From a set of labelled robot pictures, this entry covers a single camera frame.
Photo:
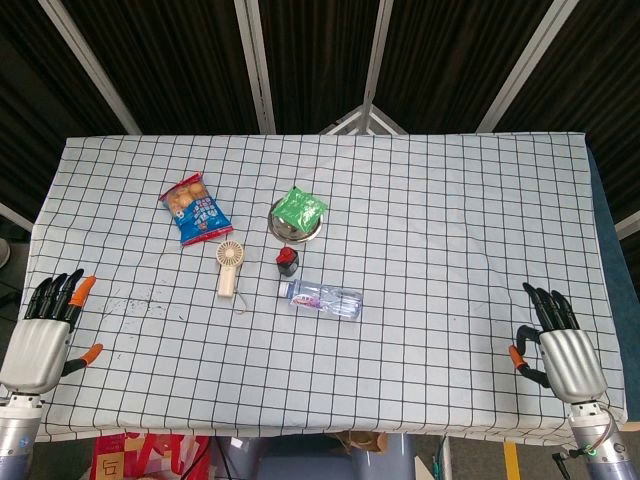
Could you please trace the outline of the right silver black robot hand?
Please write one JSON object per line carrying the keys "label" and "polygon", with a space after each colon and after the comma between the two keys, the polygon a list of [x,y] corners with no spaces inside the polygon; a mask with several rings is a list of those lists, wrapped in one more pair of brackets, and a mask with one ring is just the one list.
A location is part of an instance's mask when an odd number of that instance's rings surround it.
{"label": "right silver black robot hand", "polygon": [[[522,325],[516,332],[509,356],[515,370],[523,377],[551,390],[568,404],[596,401],[608,388],[602,367],[589,335],[577,321],[573,308],[564,295],[535,288],[525,282],[523,289],[533,304],[541,325],[539,330]],[[529,366],[526,346],[539,347],[543,370]]]}

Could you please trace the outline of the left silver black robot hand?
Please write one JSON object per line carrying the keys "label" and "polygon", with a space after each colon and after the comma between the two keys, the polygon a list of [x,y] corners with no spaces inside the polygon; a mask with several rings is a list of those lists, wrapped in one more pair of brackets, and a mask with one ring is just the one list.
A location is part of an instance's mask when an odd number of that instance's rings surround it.
{"label": "left silver black robot hand", "polygon": [[12,395],[42,395],[63,377],[92,364],[103,351],[94,344],[69,358],[70,341],[96,283],[82,269],[44,279],[34,290],[10,338],[1,367],[1,385]]}

